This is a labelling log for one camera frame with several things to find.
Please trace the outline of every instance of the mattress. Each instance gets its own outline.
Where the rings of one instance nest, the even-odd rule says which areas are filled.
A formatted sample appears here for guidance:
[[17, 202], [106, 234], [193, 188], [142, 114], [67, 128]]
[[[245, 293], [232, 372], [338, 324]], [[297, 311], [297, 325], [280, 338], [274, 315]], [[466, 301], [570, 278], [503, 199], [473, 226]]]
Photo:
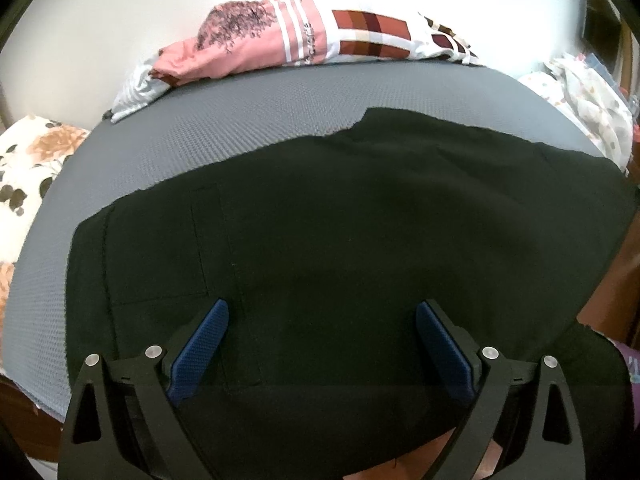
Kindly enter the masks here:
[[98, 124], [52, 184], [22, 248], [6, 306], [7, 375], [64, 419], [71, 394], [66, 261], [82, 220], [185, 171], [280, 140], [347, 128], [369, 107], [413, 110], [601, 156], [545, 100], [484, 67], [376, 62], [279, 68], [186, 85], [117, 124]]

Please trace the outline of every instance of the gray mesh fabric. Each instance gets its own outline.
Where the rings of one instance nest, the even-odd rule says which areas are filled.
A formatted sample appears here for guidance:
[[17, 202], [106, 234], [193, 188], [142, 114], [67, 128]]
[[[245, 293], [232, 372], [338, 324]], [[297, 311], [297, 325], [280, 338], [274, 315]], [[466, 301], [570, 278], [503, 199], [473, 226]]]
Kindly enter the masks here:
[[391, 107], [485, 126], [558, 148], [600, 152], [567, 118], [516, 80], [445, 62], [285, 68], [202, 81], [133, 116], [103, 121], [47, 193], [17, 263], [2, 352], [7, 374], [63, 420], [65, 273], [76, 226], [113, 200], [179, 173]]

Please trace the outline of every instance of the black fabric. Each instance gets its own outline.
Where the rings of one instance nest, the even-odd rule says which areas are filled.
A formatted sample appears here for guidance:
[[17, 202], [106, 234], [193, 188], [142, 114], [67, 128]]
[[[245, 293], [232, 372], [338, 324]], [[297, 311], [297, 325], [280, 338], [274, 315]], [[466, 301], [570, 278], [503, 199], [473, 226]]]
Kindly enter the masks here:
[[414, 332], [416, 305], [436, 298], [482, 346], [553, 352], [593, 478], [630, 432], [630, 391], [616, 349], [575, 316], [635, 211], [607, 159], [368, 110], [83, 222], [66, 285], [70, 379], [87, 354], [165, 344], [224, 298], [220, 352], [178, 409], [194, 444], [224, 480], [339, 478], [460, 420]]

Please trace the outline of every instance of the blue textured pad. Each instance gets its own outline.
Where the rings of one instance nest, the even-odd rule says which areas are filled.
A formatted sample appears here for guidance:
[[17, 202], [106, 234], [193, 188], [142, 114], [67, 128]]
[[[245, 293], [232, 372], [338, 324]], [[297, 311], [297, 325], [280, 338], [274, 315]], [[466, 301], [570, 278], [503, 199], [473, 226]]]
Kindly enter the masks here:
[[226, 301], [217, 300], [193, 333], [171, 368], [171, 385], [166, 392], [172, 405], [191, 397], [215, 354], [229, 324]]
[[471, 366], [425, 301], [415, 311], [415, 326], [449, 395], [469, 405], [476, 398]]

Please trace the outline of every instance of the silver screw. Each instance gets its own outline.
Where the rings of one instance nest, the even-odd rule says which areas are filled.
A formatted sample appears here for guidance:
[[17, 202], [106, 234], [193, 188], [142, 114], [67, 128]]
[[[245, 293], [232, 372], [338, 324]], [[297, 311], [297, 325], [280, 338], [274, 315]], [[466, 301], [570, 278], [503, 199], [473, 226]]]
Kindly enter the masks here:
[[498, 355], [500, 355], [500, 352], [498, 352], [494, 347], [492, 346], [485, 346], [482, 349], [482, 355], [484, 357], [486, 357], [487, 359], [497, 359]]
[[162, 347], [158, 345], [152, 345], [145, 350], [145, 355], [149, 359], [155, 359], [162, 353]]
[[84, 360], [87, 366], [95, 366], [98, 362], [100, 362], [100, 356], [98, 354], [89, 354]]
[[556, 359], [552, 355], [545, 355], [543, 361], [549, 368], [555, 368], [556, 366], [558, 366], [558, 359]]

